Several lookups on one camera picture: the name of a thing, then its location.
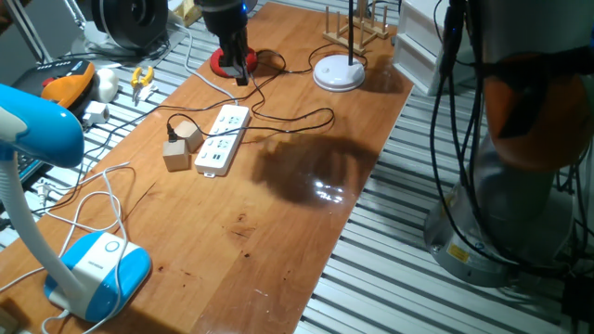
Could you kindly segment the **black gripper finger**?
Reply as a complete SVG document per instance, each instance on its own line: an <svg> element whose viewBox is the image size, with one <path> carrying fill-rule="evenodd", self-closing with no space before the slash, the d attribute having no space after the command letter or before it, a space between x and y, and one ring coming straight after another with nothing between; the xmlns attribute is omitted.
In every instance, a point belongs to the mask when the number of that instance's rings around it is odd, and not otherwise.
<svg viewBox="0 0 594 334"><path fill-rule="evenodd" d="M243 35L238 35L234 42L234 47L234 60L237 63L237 70L239 72L236 77L236 82L239 86L245 86L249 83L249 71L247 69L246 60L246 57L249 55L247 38Z"/></svg>
<svg viewBox="0 0 594 334"><path fill-rule="evenodd" d="M219 58L220 68L230 77L239 76L239 65L236 61L234 46L230 42L221 44L222 55Z"/></svg>

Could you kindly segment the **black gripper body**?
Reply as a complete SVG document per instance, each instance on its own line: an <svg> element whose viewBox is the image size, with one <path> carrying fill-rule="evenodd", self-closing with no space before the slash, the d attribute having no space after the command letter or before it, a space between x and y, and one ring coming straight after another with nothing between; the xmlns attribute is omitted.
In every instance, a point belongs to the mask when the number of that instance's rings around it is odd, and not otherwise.
<svg viewBox="0 0 594 334"><path fill-rule="evenodd" d="M243 0L200 0L200 10L207 30L221 45L238 40L246 32L248 15Z"/></svg>

